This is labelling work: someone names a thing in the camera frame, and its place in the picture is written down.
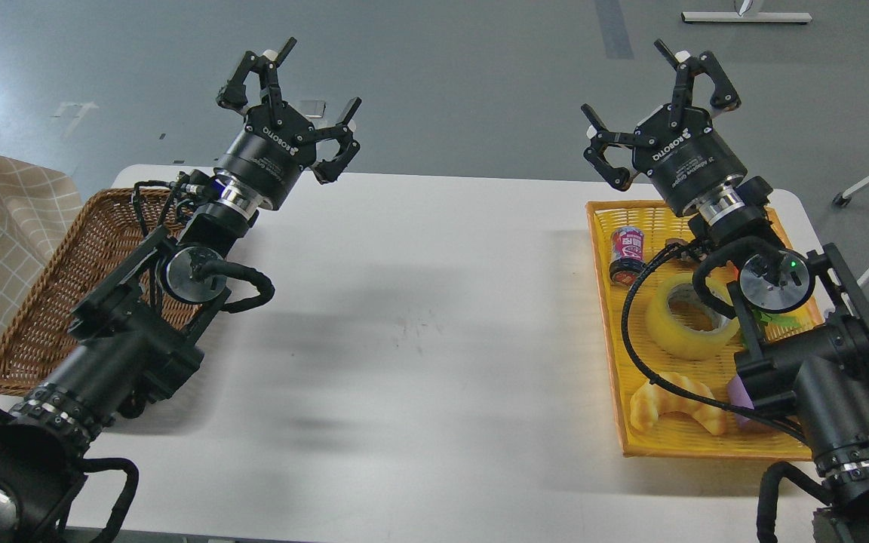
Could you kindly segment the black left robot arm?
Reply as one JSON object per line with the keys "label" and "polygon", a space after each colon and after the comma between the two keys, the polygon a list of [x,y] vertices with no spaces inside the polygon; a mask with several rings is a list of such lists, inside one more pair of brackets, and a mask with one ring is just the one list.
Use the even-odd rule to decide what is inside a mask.
{"label": "black left robot arm", "polygon": [[301,174],[333,183],[358,154],[349,102],[317,128],[283,99],[278,71],[296,45],[246,51],[220,88],[218,106],[244,126],[213,173],[180,173],[154,223],[132,190],[143,240],[72,310],[76,347],[9,410],[0,408],[0,542],[61,542],[70,508],[94,472],[120,471],[123,489],[97,542],[118,536],[139,485],[123,458],[87,450],[115,415],[132,419],[166,400],[199,370],[198,340],[220,312],[269,302],[268,276],[228,261],[259,210],[278,210]]}

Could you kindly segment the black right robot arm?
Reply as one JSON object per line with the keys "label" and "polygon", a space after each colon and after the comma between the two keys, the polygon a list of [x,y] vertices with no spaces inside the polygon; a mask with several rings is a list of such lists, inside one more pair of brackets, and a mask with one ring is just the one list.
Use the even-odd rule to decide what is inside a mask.
{"label": "black right robot arm", "polygon": [[[656,49],[675,72],[672,97],[632,133],[608,130],[583,104],[590,143],[584,158],[616,190],[647,176],[667,207],[689,220],[693,240],[670,243],[642,265],[621,310],[621,337],[648,384],[693,408],[734,413],[806,444],[817,477],[789,462],[760,482],[757,538],[775,542],[779,485],[788,479],[821,502],[817,542],[869,542],[869,302],[834,244],[801,254],[772,230],[772,186],[746,168],[714,130],[717,114],[741,99],[714,52]],[[641,360],[630,334],[631,307],[656,269],[686,255],[697,262],[691,289],[724,322],[738,324],[744,350],[731,404],[691,391]]]}

